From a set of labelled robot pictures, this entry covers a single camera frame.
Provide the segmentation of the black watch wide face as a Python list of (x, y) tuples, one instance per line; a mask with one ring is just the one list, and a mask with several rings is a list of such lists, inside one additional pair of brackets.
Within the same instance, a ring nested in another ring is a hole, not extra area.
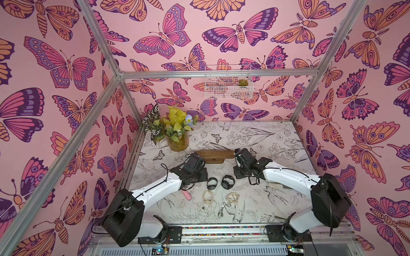
[(232, 188), (234, 187), (235, 183), (236, 183), (236, 180), (235, 180), (235, 178), (234, 178), (233, 176), (231, 176), (231, 175), (225, 175), (225, 176), (222, 178), (222, 181), (221, 181), (222, 187), (223, 187), (224, 189), (226, 189), (226, 190), (232, 189)]

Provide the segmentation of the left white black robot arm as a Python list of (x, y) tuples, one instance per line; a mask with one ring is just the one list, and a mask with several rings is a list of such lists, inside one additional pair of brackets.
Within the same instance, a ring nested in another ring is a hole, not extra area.
[(155, 243), (165, 242), (169, 225), (148, 210), (168, 195), (191, 189), (195, 184), (208, 181), (206, 161), (197, 153), (173, 168), (164, 163), (166, 175), (134, 191), (122, 189), (116, 193), (100, 223), (119, 247), (129, 245), (135, 239), (149, 239)]

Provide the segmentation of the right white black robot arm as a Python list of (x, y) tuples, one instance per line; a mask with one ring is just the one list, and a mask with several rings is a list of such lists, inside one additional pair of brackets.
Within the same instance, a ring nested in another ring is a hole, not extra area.
[(278, 183), (289, 187), (311, 200), (311, 205), (301, 212), (291, 214), (281, 227), (281, 233), (287, 241), (296, 241), (302, 235), (318, 226), (324, 225), (333, 231), (348, 213), (352, 202), (335, 176), (323, 176), (303, 173), (280, 165), (262, 157), (256, 159), (249, 150), (234, 151), (236, 166), (233, 168), (237, 179), (248, 181), (261, 180)]

